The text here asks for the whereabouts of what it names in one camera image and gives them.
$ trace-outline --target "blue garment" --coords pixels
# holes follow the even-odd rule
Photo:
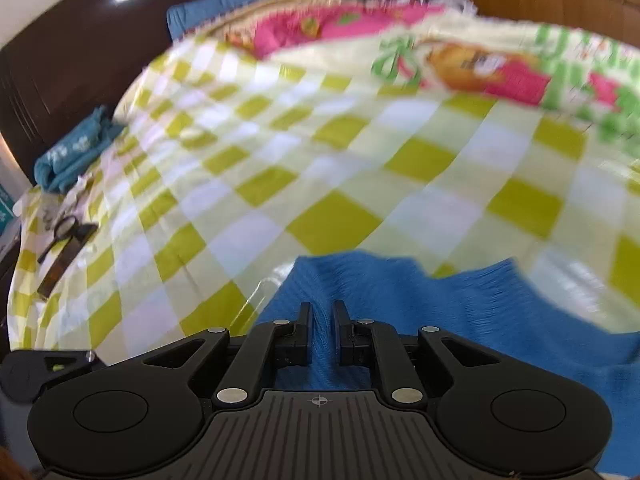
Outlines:
[[[48,193],[66,193],[89,165],[109,147],[123,126],[105,116],[106,107],[92,114],[66,134],[47,153],[36,160],[36,182]]]
[[[169,7],[166,24],[172,40],[179,40],[188,30],[255,0],[193,0]]]
[[[310,301],[312,364],[283,368],[277,387],[370,388],[366,368],[335,364],[334,300],[344,300],[351,319],[383,321],[404,334],[440,326],[581,382],[603,397],[613,415],[613,434],[598,470],[640,472],[640,333],[609,334],[569,316],[540,298],[512,261],[436,280],[408,258],[360,252],[298,258],[258,322],[295,319],[300,303]]]

